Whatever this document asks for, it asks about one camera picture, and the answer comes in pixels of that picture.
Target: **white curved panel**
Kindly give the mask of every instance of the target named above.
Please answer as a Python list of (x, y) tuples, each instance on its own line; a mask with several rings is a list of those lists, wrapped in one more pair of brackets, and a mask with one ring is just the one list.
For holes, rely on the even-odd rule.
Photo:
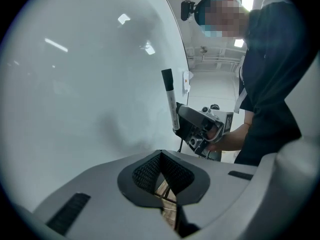
[(161, 70), (186, 103), (188, 65), (166, 0), (30, 0), (0, 59), (1, 170), (30, 211), (92, 166), (179, 148)]

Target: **hand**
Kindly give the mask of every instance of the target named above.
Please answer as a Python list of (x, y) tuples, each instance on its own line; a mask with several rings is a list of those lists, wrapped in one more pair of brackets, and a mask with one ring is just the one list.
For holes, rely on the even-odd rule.
[[(216, 134), (217, 134), (217, 131), (218, 131), (218, 128), (216, 126), (213, 126), (211, 128), (211, 130), (206, 133), (207, 138), (208, 139), (214, 138), (216, 136)], [(209, 151), (216, 151), (217, 150), (217, 144), (216, 143), (210, 143), (206, 147), (206, 149), (209, 150)]]

